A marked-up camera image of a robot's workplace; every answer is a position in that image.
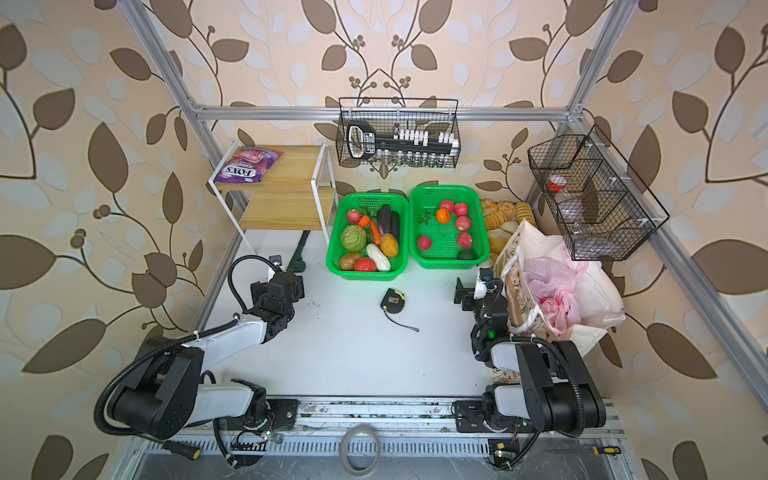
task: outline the orange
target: orange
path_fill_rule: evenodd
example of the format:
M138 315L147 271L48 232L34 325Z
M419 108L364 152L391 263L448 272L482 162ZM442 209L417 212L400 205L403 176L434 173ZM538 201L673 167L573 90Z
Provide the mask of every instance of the orange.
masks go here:
M437 221L439 223L448 223L451 220L451 213L448 212L445 208L439 208L435 213L435 216L437 217Z

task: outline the black rack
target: black rack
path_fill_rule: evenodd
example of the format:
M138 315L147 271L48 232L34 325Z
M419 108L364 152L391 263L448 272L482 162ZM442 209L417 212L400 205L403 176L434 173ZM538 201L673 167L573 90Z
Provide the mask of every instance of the black rack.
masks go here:
M529 148L531 172L571 259L626 260L670 215L618 150L627 171L617 173L599 148L605 136L593 132ZM657 211L647 211L632 190L652 199Z
M456 168L457 109L447 98L340 98L339 164Z

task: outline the green plastic basket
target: green plastic basket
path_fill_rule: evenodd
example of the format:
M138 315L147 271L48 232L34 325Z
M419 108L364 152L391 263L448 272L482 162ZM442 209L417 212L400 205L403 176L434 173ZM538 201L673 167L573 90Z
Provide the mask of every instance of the green plastic basket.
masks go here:
M434 213L443 200L452 200L454 204L464 202L469 205L467 216L472 221L472 226L467 230L472 235L472 249L477 256L476 260L457 260L456 255L461 247L456 243L459 232L456 230L456 214L451 213L448 223L438 223ZM411 237L408 244L411 254L419 265L424 268L463 270L485 262L491 254L488 245L488 234L485 232L485 222L480 206L480 197L477 192L469 187L461 185L425 185L416 187L411 191L410 197L410 221ZM420 217L429 212L427 224L419 222ZM432 241L432 248L421 251L416 246L416 241L421 235L426 235Z
M362 207L378 210L384 204L388 204L393 212L400 214L399 252L397 257L389 259L392 269L389 272L348 272L341 270L339 268L339 260L349 253L339 242L339 236L341 235L342 230L349 225L349 221L346 219L346 212L349 211L350 208L360 210ZM333 224L331 244L328 247L328 254L326 255L326 265L328 266L328 270L347 280L378 280L383 282L393 280L396 276L402 273L403 270L406 269L406 265L408 265L409 223L408 201L398 194L346 195L339 202L339 211L336 213L336 222ZM362 253L364 257L368 256L366 255L365 250L360 253Z

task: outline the wire basket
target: wire basket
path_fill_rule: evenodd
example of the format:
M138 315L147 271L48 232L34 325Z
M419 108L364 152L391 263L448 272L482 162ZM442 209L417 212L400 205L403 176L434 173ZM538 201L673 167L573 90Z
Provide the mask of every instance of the wire basket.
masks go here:
M669 213L629 162L627 172L617 173L599 148L597 139L604 135L593 132L594 127L587 135L561 135L529 148L531 172L571 259L626 260ZM649 212L632 190L654 200L657 211Z
M446 98L340 98L339 164L456 168L457 109L458 100Z

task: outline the white tabletop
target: white tabletop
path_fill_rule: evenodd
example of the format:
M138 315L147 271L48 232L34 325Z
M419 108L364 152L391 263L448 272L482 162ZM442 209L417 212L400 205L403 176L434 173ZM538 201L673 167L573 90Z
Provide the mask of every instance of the white tabletop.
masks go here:
M282 255L287 266L300 237L270 230L259 254ZM294 304L296 316L268 343L213 367L217 378L243 378L266 387L268 395L309 396L479 396L491 383L491 370L472 355L472 313L453 303L456 277L474 284L476 268L425 270L411 257L392 282L350 281L328 271L326 251L322 234L312 232L302 255L305 297ZM249 252L243 244L237 256ZM235 269L233 281L248 306L250 284L265 281L266 269L255 260ZM384 317L379 304L390 287L406 296L405 309L392 318L418 333ZM236 311L225 283L207 328L228 322Z

